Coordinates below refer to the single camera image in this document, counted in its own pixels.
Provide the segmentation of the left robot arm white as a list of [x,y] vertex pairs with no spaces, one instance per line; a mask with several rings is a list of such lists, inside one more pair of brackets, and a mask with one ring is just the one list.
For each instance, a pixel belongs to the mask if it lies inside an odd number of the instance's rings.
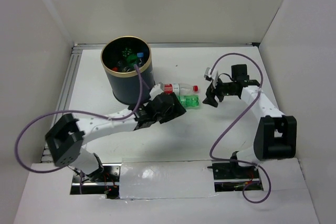
[[112,134],[148,128],[156,122],[163,124],[185,113],[174,93],[161,93],[145,105],[110,115],[78,119],[65,114],[46,133],[45,140],[55,166],[73,166],[96,182],[103,177],[104,166],[98,155],[88,152],[84,145]]

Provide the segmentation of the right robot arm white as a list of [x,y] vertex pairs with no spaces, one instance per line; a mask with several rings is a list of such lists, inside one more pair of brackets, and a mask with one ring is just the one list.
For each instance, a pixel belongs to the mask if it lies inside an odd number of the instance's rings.
[[261,161],[293,158],[296,154],[297,120],[286,116],[268,99],[257,80],[249,78],[247,66],[233,65],[231,82],[223,82],[218,70],[208,67],[204,77],[211,84],[206,90],[204,104],[218,107],[225,96],[237,96],[250,108],[258,121],[251,147],[233,152],[229,172],[242,177],[247,168]]

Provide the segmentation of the red cap bottle front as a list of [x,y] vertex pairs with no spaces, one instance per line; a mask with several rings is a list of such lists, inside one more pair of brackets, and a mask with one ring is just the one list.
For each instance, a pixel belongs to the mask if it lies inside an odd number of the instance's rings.
[[132,70],[133,70],[132,67],[130,67],[127,63],[123,61],[118,61],[112,68],[112,71],[120,73],[131,72]]

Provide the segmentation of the green bottle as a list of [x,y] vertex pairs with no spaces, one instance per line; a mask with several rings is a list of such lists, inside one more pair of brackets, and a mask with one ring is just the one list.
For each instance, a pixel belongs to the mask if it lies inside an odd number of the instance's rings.
[[122,66],[132,67],[138,64],[137,54],[131,48],[125,48],[122,51]]
[[182,95],[182,96],[178,96],[177,97],[180,104],[184,107],[184,108],[197,108],[199,107],[200,103],[199,103],[199,98],[197,94],[193,94],[193,95]]

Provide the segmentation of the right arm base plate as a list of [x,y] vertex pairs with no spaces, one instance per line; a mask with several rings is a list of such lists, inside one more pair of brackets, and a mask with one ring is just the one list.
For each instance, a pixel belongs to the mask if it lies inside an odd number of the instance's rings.
[[212,162],[207,168],[212,171],[214,177],[215,192],[263,190],[260,175],[256,167],[240,167],[237,163]]

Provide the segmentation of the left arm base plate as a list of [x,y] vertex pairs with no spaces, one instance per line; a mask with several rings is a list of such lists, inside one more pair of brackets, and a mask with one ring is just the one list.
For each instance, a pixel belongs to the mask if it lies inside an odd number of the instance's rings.
[[80,170],[70,168],[74,173],[72,177],[71,195],[101,195],[106,199],[120,199],[120,170],[121,163],[103,164],[104,171],[97,180],[90,180],[85,174],[80,175]]

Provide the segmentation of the red label bottle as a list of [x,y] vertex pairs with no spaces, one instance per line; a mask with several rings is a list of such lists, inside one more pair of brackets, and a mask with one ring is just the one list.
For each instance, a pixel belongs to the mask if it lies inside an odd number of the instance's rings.
[[164,84],[163,91],[167,94],[175,93],[178,96],[193,95],[198,93],[198,86],[185,83],[167,83]]

